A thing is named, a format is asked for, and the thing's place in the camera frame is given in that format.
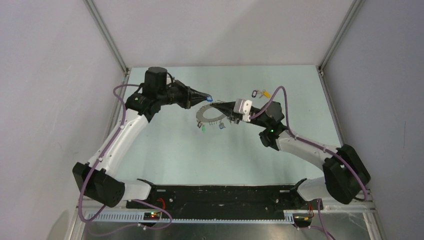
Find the large metal keyring with clips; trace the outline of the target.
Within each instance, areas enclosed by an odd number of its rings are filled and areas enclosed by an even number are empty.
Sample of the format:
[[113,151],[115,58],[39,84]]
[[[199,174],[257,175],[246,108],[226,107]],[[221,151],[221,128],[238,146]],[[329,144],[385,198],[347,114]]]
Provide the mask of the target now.
[[215,126],[219,128],[220,123],[224,123],[224,120],[227,119],[227,117],[218,111],[217,109],[211,107],[210,104],[202,106],[195,114],[196,118],[196,126],[202,130],[202,125],[205,126],[205,129],[207,126]]

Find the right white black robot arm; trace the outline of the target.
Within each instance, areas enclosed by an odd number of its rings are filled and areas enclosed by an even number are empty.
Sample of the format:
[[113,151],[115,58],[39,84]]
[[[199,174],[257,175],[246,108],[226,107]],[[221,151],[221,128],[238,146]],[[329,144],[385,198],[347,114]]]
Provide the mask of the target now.
[[282,123],[285,116],[279,102],[256,108],[250,100],[238,99],[214,102],[211,107],[236,124],[245,122],[263,127],[259,138],[265,147],[297,156],[323,172],[323,177],[300,180],[292,188],[290,202],[295,208],[303,209],[312,200],[326,198],[347,205],[360,192],[368,197],[366,185],[371,176],[356,150],[348,144],[330,146],[296,134],[288,124]]

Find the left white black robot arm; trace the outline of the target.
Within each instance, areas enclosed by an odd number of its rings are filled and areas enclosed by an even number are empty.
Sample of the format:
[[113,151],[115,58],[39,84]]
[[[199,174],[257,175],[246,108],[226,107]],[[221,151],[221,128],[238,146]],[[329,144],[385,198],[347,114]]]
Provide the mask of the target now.
[[121,201],[138,200],[145,208],[153,208],[158,194],[141,180],[120,181],[116,174],[120,163],[140,132],[151,122],[162,106],[178,105],[183,109],[210,102],[210,94],[197,91],[176,80],[163,67],[149,67],[144,81],[124,104],[122,118],[97,153],[86,163],[77,162],[72,173],[81,197],[88,197],[109,208]]

